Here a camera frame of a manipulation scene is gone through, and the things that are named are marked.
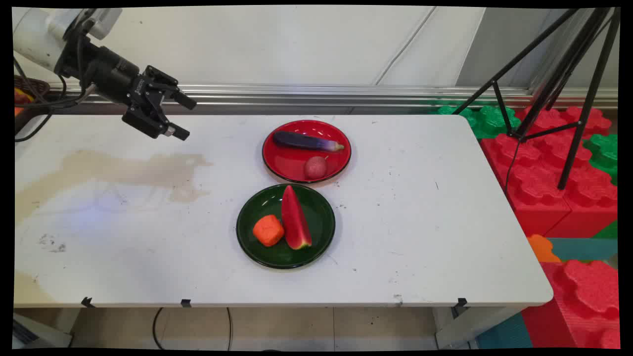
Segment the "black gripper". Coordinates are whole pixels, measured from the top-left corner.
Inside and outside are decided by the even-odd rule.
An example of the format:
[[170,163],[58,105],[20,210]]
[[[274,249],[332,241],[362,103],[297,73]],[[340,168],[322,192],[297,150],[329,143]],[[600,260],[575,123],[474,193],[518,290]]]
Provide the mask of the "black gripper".
[[173,99],[193,110],[197,102],[179,88],[174,77],[156,67],[147,65],[144,70],[145,91],[161,95],[138,94],[136,86],[142,82],[138,66],[107,47],[94,45],[89,38],[71,38],[62,49],[55,73],[78,80],[81,92],[77,102],[96,93],[113,103],[126,104],[122,121],[152,139],[164,135],[186,140],[190,136],[190,131],[167,118],[161,104],[165,98]]

